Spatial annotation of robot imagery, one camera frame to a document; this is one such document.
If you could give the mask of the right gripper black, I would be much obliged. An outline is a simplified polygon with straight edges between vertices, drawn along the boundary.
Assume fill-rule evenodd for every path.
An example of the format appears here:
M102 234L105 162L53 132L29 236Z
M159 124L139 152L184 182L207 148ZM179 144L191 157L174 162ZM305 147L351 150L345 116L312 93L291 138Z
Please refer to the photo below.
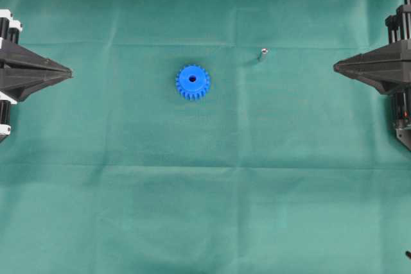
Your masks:
M389 31L390 44L338 61L333 68L336 73L375 88L381 95L392 94L390 98L396 138L410 150L410 82L346 69L349 66L410 61L410 42L398 42L410 39L410 5L399 6L395 15L386 18L385 25Z

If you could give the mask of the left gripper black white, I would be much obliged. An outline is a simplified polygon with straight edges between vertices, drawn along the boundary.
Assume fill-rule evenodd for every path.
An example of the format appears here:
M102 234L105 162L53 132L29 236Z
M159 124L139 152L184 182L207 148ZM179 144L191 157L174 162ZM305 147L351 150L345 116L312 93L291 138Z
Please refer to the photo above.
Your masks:
M1 141L11 133L12 105L72 77L72 70L68 67L18 45L21 31L22 24L13 18L12 12L1 9L1 61L12 67L32 68L1 69ZM3 44L6 40L15 44Z

